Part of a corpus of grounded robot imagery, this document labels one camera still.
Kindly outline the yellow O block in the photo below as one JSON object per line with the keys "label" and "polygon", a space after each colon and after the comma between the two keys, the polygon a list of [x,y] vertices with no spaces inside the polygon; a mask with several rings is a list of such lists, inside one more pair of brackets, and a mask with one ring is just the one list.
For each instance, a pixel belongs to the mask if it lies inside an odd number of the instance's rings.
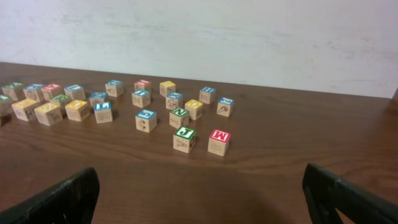
{"label": "yellow O block", "polygon": [[67,117],[73,121],[83,121],[90,115],[90,108],[87,101],[73,100],[65,106]]}

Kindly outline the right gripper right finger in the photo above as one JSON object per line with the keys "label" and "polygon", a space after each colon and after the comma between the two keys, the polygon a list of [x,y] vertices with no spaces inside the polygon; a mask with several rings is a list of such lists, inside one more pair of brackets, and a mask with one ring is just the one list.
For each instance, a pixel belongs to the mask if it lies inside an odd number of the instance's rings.
{"label": "right gripper right finger", "polygon": [[342,223],[340,211],[354,223],[397,224],[397,205],[317,164],[307,164],[302,188],[312,223]]}

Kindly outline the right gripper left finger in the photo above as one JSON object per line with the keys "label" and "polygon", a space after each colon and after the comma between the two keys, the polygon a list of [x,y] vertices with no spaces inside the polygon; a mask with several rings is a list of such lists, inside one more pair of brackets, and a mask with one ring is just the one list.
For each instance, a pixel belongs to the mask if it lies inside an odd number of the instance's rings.
{"label": "right gripper left finger", "polygon": [[89,167],[2,211],[1,223],[91,223],[99,192]]}

